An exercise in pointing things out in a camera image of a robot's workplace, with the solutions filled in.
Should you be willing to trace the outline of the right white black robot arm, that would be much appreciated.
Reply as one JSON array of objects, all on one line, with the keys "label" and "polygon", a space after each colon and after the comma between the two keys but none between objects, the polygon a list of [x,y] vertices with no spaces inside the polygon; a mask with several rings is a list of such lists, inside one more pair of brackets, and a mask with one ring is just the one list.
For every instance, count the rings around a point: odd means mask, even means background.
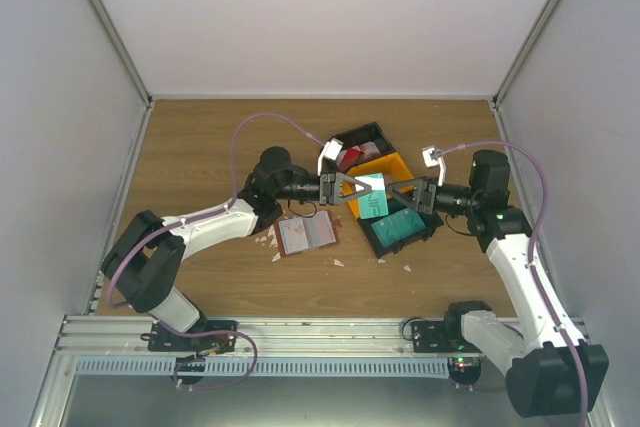
[{"label": "right white black robot arm", "polygon": [[584,424],[609,367],[600,345],[591,345],[556,295],[537,250],[537,223],[509,202],[506,154],[482,142],[473,154],[467,186],[446,182],[444,151],[423,150],[435,178],[392,183],[387,191],[420,214],[463,216],[471,236],[498,272],[518,319],[509,327],[483,301],[449,306],[440,321],[411,321],[417,353],[449,352],[458,384],[478,380],[469,356],[486,357],[504,376],[509,401],[523,418],[576,414]]}]

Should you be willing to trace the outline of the teal credit card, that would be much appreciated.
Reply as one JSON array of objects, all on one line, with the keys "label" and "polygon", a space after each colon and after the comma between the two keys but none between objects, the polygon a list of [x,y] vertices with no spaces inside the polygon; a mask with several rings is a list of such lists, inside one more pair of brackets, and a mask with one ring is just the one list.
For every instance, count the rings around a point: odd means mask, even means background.
[{"label": "teal credit card", "polygon": [[382,173],[357,176],[356,180],[367,184],[371,192],[357,199],[359,217],[363,220],[385,217],[389,214],[385,178]]}]

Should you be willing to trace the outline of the brown leather card holder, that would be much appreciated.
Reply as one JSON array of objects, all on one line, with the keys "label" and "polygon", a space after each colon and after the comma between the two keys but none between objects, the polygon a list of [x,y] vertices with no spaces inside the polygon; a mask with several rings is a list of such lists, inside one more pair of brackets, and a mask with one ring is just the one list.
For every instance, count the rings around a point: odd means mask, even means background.
[{"label": "brown leather card holder", "polygon": [[312,217],[296,217],[303,219],[309,247],[302,252],[287,255],[284,252],[279,229],[279,223],[281,221],[284,221],[285,219],[280,220],[275,224],[274,231],[278,243],[278,250],[282,257],[290,257],[292,255],[302,254],[310,250],[338,245],[340,243],[339,236],[336,230],[336,223],[334,222],[334,219],[329,211],[318,211]]}]

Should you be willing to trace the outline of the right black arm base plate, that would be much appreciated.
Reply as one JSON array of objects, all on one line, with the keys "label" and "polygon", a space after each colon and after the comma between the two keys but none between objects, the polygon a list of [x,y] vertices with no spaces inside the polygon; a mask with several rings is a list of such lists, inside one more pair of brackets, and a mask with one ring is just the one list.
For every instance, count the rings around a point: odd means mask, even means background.
[{"label": "right black arm base plate", "polygon": [[478,385],[486,356],[457,334],[449,334],[444,320],[410,317],[399,327],[400,336],[412,344],[415,353],[445,354],[448,379],[456,389],[500,392],[503,387]]}]

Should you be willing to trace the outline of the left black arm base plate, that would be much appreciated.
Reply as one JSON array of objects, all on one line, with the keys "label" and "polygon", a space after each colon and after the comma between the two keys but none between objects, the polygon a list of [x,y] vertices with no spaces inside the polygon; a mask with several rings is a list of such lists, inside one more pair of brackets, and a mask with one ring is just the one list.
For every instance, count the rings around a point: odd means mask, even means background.
[{"label": "left black arm base plate", "polygon": [[184,337],[170,332],[159,323],[154,323],[148,332],[140,335],[150,352],[176,353],[176,379],[181,386],[193,387],[203,376],[187,376],[187,373],[204,371],[205,358],[210,354],[226,354],[235,349],[235,339],[229,331],[235,331],[235,320],[200,320],[188,330],[188,333],[221,331],[221,334],[205,337]]}]

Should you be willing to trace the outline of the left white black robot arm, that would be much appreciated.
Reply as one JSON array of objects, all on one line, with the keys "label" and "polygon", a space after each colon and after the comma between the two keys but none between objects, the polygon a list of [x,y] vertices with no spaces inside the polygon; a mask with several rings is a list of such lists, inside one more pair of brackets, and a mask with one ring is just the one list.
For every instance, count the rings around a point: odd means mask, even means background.
[{"label": "left white black robot arm", "polygon": [[185,259],[269,229],[282,215],[282,200],[340,205],[371,192],[370,185],[341,172],[311,174],[285,148],[270,147],[225,203],[182,217],[136,214],[102,262],[106,300],[116,308],[113,294],[119,292],[122,306],[161,323],[181,349],[196,350],[205,342],[206,316],[175,287]]}]

